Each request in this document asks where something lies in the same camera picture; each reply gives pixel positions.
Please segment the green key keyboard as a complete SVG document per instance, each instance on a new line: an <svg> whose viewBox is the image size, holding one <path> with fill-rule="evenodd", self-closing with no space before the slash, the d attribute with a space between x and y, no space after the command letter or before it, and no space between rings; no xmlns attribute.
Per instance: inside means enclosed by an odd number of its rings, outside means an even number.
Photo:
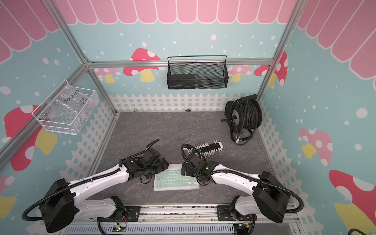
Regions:
<svg viewBox="0 0 376 235"><path fill-rule="evenodd" d="M183 164L170 164L167 170L155 175L154 191L198 190L196 178L181 175Z"/></svg>

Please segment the black box in basket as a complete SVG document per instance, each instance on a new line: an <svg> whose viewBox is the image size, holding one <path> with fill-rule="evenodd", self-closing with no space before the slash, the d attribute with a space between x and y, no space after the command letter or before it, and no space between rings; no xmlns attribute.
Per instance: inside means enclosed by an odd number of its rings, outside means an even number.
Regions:
<svg viewBox="0 0 376 235"><path fill-rule="evenodd" d="M167 76L169 90L195 89L194 74L169 74Z"/></svg>

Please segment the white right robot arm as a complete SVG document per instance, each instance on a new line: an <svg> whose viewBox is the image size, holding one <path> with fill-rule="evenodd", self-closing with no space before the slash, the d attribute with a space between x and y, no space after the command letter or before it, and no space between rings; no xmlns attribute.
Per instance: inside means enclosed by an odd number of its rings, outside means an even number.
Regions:
<svg viewBox="0 0 376 235"><path fill-rule="evenodd" d="M261 213L269 220L282 223L287 213L298 213L304 208L301 197L285 188L271 173L249 174L236 171L224 165L206 161L200 152L186 147L182 150L186 173L206 186L213 182L226 185L246 193L236 195L225 209L234 220Z"/></svg>

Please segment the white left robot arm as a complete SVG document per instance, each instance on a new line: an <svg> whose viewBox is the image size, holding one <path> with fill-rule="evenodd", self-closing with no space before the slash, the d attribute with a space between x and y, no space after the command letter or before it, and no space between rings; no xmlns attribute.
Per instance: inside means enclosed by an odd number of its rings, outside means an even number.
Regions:
<svg viewBox="0 0 376 235"><path fill-rule="evenodd" d="M22 220L42 220L48 233L58 232L79 219L105 218L119 222L128 216L119 197L102 200L89 200L89 197L133 179L151 180L152 176L168 167L166 159L155 149L149 148L135 156L120 159L116 166L108 170L81 180L57 180L44 198L25 209Z"/></svg>

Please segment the plastic bag in basket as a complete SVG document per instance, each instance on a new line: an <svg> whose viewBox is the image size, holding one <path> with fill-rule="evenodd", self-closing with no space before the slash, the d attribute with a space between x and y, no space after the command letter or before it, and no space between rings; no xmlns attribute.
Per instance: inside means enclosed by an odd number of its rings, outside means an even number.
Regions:
<svg viewBox="0 0 376 235"><path fill-rule="evenodd" d="M53 99L58 113L67 119L74 119L88 103L90 96L79 89L66 84Z"/></svg>

